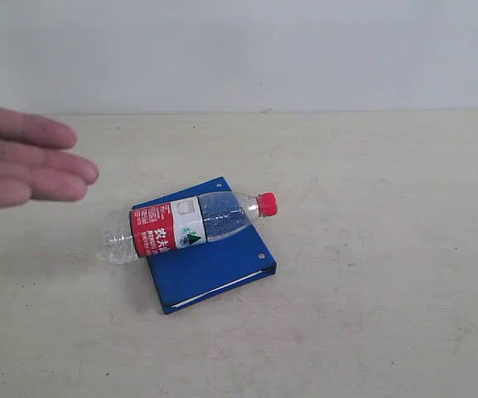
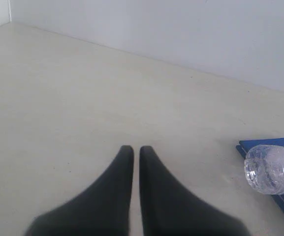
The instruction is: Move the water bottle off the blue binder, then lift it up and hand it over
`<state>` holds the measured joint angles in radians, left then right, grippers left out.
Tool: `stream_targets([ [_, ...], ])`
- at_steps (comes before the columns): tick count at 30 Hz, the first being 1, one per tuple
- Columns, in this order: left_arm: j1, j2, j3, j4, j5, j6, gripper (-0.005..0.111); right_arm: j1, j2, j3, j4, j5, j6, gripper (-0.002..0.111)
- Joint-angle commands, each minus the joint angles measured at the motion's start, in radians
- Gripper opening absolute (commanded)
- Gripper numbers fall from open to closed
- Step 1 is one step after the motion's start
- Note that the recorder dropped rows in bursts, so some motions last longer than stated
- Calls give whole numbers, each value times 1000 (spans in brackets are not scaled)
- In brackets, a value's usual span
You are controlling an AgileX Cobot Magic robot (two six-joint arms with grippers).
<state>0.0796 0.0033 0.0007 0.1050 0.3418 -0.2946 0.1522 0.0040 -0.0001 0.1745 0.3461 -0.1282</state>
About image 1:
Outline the person's open hand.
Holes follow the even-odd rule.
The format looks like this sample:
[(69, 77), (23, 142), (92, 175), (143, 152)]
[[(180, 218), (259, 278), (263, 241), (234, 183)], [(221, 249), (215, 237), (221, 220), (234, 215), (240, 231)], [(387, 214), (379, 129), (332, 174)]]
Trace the person's open hand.
[(84, 198), (99, 169), (70, 152), (76, 143), (63, 123), (0, 107), (0, 209)]

